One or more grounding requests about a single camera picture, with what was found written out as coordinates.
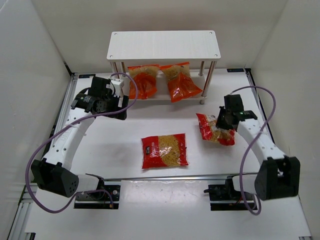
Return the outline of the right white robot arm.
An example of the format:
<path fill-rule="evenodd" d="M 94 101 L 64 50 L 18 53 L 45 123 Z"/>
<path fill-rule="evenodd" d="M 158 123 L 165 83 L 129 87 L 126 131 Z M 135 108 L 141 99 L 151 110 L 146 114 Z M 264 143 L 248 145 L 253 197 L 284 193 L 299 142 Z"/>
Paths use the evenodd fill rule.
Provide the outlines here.
<path fill-rule="evenodd" d="M 262 201 L 298 195 L 300 161 L 287 156 L 272 142 L 262 131 L 255 113 L 244 109 L 240 95 L 224 96 L 216 125 L 220 129 L 236 130 L 260 164 L 257 174 L 229 177 L 225 183 L 231 193 L 244 191 L 257 195 Z"/>

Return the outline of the red fusilli bag with labels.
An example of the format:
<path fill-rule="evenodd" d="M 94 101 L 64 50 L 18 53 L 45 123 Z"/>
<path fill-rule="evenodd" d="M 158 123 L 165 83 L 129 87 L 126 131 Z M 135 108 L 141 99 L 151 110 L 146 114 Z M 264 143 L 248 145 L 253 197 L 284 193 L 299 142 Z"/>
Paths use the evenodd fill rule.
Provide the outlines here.
<path fill-rule="evenodd" d="M 210 141 L 223 146 L 235 145 L 235 131 L 225 130 L 216 126 L 217 118 L 214 115 L 196 113 L 201 137 L 205 141 Z"/>

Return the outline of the red fusilli pasta bag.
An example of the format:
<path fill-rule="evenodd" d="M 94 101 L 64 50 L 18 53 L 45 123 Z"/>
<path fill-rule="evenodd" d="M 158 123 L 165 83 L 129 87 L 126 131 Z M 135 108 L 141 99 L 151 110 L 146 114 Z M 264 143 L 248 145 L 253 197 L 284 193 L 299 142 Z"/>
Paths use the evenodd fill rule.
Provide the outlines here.
<path fill-rule="evenodd" d="M 184 133 L 149 136 L 141 140 L 143 169 L 188 166 Z"/>

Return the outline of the orange macaroni pasta bag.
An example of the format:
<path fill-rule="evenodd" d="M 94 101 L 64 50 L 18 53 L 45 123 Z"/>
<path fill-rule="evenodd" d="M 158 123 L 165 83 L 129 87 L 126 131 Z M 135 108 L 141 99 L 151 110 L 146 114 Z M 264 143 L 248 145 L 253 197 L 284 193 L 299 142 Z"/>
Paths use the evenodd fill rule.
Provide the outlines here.
<path fill-rule="evenodd" d="M 191 78 L 189 62 L 161 65 L 159 68 L 165 75 L 172 103 L 194 97 L 203 91 Z"/>

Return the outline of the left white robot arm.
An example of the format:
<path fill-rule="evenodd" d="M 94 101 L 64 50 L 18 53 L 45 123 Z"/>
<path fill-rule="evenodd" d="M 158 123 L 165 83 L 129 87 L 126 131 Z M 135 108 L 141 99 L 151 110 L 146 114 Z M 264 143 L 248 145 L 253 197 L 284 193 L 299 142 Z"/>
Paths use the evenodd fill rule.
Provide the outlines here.
<path fill-rule="evenodd" d="M 122 79 L 93 76 L 91 86 L 75 96 L 64 124 L 66 131 L 55 138 L 42 160 L 34 160 L 30 166 L 41 190 L 70 198 L 76 192 L 99 188 L 101 177 L 72 173 L 72 162 L 96 114 L 110 113 L 111 118 L 126 119 L 129 97 L 124 95 L 124 85 Z"/>

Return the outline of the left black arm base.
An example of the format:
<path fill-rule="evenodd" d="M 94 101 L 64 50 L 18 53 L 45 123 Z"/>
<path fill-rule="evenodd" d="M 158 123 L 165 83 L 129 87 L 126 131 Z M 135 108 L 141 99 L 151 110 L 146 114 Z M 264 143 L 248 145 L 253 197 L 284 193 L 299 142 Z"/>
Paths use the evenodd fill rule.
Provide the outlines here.
<path fill-rule="evenodd" d="M 107 181 L 100 184 L 104 191 L 79 195 L 75 198 L 73 208 L 83 210 L 118 210 L 120 205 L 121 182 Z"/>

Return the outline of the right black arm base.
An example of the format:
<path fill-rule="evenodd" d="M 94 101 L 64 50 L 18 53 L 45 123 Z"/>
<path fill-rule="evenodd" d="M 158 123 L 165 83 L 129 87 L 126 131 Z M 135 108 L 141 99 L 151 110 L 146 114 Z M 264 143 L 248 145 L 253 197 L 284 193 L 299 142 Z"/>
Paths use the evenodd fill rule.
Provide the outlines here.
<path fill-rule="evenodd" d="M 212 212 L 247 210 L 241 192 L 235 190 L 231 178 L 226 179 L 224 184 L 209 184 L 203 193 L 209 196 Z"/>

